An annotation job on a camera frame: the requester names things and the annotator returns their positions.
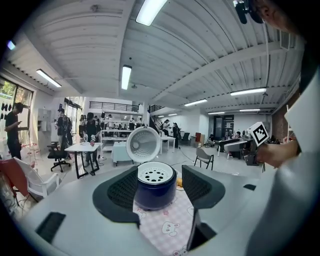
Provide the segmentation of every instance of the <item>navy blue pot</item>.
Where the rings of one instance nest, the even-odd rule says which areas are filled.
[[[140,208],[159,210],[173,201],[177,190],[177,173],[173,168],[172,170],[172,177],[161,184],[148,184],[138,179],[138,188],[134,200]]]

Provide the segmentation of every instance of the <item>pink patterned cloth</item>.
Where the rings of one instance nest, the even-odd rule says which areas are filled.
[[[166,256],[187,254],[194,207],[184,190],[177,190],[166,208],[144,211],[134,203],[133,212],[139,215],[142,234],[160,252]]]

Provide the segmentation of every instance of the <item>white column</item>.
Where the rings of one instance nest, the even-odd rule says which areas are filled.
[[[148,112],[149,104],[148,102],[143,103],[143,114],[142,114],[142,123],[144,123],[146,126],[149,126],[149,118],[150,114]]]

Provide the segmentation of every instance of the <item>window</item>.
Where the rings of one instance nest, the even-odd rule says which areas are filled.
[[[13,103],[15,90],[16,90],[16,86],[14,84],[0,78],[0,97],[1,98],[11,100]]]
[[[10,106],[13,108],[14,103],[21,102],[23,104],[22,113],[18,115],[18,120],[21,124],[18,127],[19,140],[22,144],[27,144],[29,140],[29,127],[30,127],[30,107],[33,92],[16,85],[12,82],[0,77],[0,99],[4,105],[7,105],[7,111],[3,110],[2,114],[8,114]],[[0,135],[1,138],[6,138],[7,133],[4,131],[5,122],[0,121]]]
[[[32,99],[32,92],[30,90],[18,87],[15,94],[15,103],[21,102],[23,105],[30,106]]]
[[[77,133],[77,113],[82,109],[84,97],[66,97],[64,98],[65,115],[70,118],[72,122],[72,134]]]

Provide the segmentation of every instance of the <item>rice cooker lid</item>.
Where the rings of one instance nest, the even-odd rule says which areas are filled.
[[[151,185],[170,181],[174,176],[172,167],[163,162],[145,162],[138,166],[138,180]]]
[[[151,127],[143,126],[130,133],[126,140],[126,152],[129,157],[138,163],[149,162],[160,151],[160,136]]]

